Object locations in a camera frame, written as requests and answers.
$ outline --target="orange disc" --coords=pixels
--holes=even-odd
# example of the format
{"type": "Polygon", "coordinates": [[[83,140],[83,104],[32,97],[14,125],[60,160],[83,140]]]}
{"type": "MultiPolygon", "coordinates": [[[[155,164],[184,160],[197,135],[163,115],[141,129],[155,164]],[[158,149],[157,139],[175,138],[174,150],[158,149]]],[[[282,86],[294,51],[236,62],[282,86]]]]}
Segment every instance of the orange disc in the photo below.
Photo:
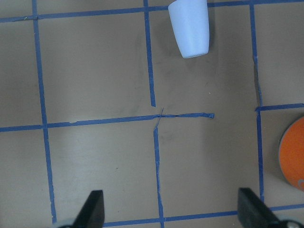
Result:
{"type": "Polygon", "coordinates": [[[288,182],[304,191],[304,117],[294,122],[284,133],[279,160],[288,182]]]}

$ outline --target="white cup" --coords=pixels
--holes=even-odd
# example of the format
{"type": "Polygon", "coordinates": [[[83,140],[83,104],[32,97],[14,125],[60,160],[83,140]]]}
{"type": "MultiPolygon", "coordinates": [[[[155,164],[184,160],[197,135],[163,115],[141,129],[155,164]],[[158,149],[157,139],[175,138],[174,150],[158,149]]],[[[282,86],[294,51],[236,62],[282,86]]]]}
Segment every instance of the white cup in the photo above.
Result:
{"type": "Polygon", "coordinates": [[[207,0],[176,0],[168,7],[183,58],[205,55],[209,51],[207,0]]]}

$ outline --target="orange bowl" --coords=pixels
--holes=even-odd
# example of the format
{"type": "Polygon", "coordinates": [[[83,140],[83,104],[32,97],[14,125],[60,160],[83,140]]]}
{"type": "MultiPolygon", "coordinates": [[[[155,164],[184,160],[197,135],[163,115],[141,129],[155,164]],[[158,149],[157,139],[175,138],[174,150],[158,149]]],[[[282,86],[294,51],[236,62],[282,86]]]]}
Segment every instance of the orange bowl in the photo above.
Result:
{"type": "Polygon", "coordinates": [[[279,160],[288,182],[304,191],[304,117],[294,122],[284,133],[279,160]]]}

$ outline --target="black object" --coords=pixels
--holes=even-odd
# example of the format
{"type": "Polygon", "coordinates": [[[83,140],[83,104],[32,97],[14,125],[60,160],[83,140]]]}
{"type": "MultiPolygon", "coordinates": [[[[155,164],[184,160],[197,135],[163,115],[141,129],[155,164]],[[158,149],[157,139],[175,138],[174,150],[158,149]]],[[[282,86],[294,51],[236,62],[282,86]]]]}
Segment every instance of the black object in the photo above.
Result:
{"type": "Polygon", "coordinates": [[[102,228],[105,222],[104,194],[92,191],[75,219],[73,225],[60,228],[102,228]]]}
{"type": "Polygon", "coordinates": [[[296,221],[280,221],[249,188],[238,190],[237,212],[244,228],[304,228],[296,221]]]}

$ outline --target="metal screw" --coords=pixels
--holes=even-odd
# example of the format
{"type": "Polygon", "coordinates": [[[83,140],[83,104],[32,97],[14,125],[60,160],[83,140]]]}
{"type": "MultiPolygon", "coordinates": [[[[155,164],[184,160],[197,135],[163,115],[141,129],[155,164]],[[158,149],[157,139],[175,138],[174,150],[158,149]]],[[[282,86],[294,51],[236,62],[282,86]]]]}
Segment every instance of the metal screw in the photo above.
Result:
{"type": "Polygon", "coordinates": [[[287,222],[287,227],[288,228],[300,228],[299,224],[295,222],[287,222]]]}

